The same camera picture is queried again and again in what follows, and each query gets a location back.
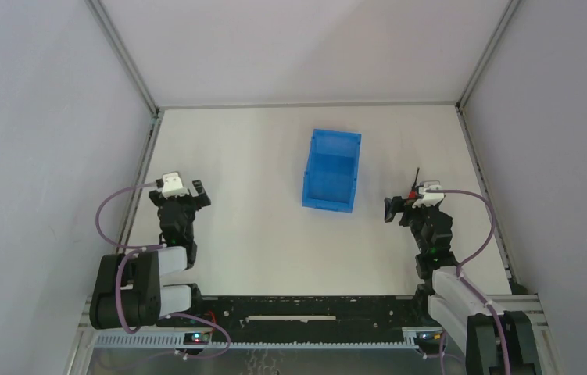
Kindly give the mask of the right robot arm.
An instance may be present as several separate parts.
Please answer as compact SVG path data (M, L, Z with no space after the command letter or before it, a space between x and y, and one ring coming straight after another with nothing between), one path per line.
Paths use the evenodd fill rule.
M540 374L532 322L522 311L503 308L466 276L451 250L453 219L441 198L421 193L385 198L384 221L400 215L418 247L421 279L416 298L422 312L439 323L464 354L468 374Z

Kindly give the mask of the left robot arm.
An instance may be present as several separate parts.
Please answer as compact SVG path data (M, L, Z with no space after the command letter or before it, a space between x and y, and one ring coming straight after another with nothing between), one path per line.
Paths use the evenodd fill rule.
M200 180L191 193L173 173L148 184L157 208L159 242L124 246L102 257L91 296L89 320L96 330L122 328L134 334L160 318L192 311L201 301L196 284L165 286L166 275L191 269L197 259L196 213L211 201Z

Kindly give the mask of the red black screwdriver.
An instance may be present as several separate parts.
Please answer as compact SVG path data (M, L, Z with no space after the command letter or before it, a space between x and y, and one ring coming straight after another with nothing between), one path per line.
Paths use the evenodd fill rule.
M408 199L417 199L417 186L418 186L418 177L419 177L420 168L417 167L415 178L410 188L410 192L408 194Z

